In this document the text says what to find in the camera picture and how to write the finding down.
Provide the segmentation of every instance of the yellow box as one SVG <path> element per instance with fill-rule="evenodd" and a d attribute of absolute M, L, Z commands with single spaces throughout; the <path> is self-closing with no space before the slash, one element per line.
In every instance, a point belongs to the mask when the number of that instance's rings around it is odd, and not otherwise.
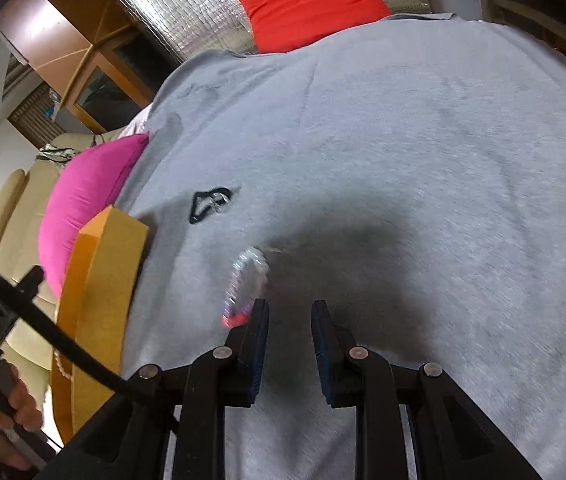
<path fill-rule="evenodd" d="M 147 226 L 108 206 L 80 231 L 57 309 L 57 325 L 96 360 L 119 373 L 128 309 Z M 52 407 L 59 434 L 70 440 L 112 392 L 65 358 L 52 367 Z"/>

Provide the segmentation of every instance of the human hand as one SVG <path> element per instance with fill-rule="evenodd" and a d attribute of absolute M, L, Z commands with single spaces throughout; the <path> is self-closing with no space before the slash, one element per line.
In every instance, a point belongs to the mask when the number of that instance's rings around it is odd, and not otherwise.
<path fill-rule="evenodd" d="M 14 388 L 8 397 L 8 402 L 16 413 L 10 418 L 0 412 L 0 462 L 21 471 L 27 471 L 32 467 L 31 462 L 13 446 L 1 430 L 10 430 L 14 423 L 20 424 L 27 431 L 37 431 L 43 425 L 43 415 L 37 410 L 34 398 L 28 393 L 28 388 L 19 379 L 19 370 L 10 365 L 10 373 L 14 381 Z"/>

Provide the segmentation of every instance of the beige sofa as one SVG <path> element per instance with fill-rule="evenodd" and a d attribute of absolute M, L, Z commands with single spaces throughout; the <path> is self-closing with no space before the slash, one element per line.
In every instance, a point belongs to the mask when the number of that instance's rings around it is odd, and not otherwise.
<path fill-rule="evenodd" d="M 109 142 L 120 130 L 104 135 Z M 59 148 L 83 151 L 90 147 L 92 136 L 63 134 L 54 140 Z M 18 282 L 34 265 L 39 264 L 39 224 L 48 199 L 63 167 L 48 160 L 36 160 L 26 172 L 11 174 L 0 191 L 0 275 Z M 34 303 L 50 319 L 55 319 L 57 298 L 43 282 Z M 41 405 L 48 386 L 53 361 L 50 345 L 29 325 L 19 321 L 3 348 L 6 359 L 19 368 L 31 394 Z"/>

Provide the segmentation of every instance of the slatted panel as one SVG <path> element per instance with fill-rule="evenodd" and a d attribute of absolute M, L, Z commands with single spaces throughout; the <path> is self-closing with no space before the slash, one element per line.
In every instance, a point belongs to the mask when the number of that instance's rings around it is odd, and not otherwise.
<path fill-rule="evenodd" d="M 37 149 L 65 133 L 63 128 L 43 114 L 54 106 L 49 92 L 50 86 L 41 83 L 8 117 L 12 126 Z"/>

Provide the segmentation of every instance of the brown furniture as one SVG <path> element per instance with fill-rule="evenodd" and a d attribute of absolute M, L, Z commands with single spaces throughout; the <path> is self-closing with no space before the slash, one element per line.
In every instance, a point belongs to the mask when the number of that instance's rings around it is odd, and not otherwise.
<path fill-rule="evenodd" d="M 95 133 L 129 122 L 171 71 L 116 0 L 10 0 L 0 30 Z"/>

